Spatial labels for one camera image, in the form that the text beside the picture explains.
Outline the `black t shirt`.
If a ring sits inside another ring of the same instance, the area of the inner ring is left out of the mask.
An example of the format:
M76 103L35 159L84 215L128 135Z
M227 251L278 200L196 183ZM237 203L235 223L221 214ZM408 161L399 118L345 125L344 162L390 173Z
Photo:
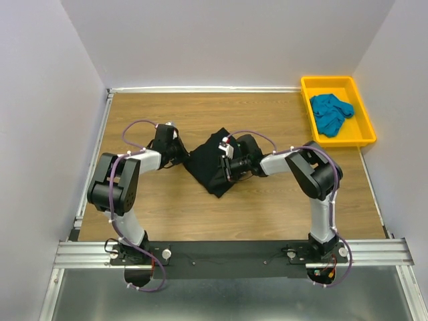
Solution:
M186 170L209 194L217 198L222 197L234 185L225 178L220 166L223 151L218 146L227 135L229 132L225 128L219 129L204 144L191 151L189 158L184 162Z

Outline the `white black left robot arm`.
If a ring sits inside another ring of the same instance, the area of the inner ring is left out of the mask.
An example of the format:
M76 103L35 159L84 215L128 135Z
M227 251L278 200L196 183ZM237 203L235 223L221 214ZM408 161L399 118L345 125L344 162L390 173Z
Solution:
M110 255L134 264L154 261L148 234L134 212L139 177L179 165L189 156L173 123L154 127L154 138L147 147L124 154L103 153L87 192L87 201L109 218L118 236L118 245Z

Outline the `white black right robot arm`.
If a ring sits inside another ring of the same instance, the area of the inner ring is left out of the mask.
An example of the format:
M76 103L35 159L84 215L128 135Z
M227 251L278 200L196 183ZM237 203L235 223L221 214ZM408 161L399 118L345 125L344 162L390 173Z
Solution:
M270 154L264 154L250 134L240 136L236 148L230 141L226 136L219 143L221 156L209 186L219 188L234 184L246 173L257 177L292 173L310 201L308 255L317 262L330 257L339 242L335 200L343 173L338 164L314 141Z

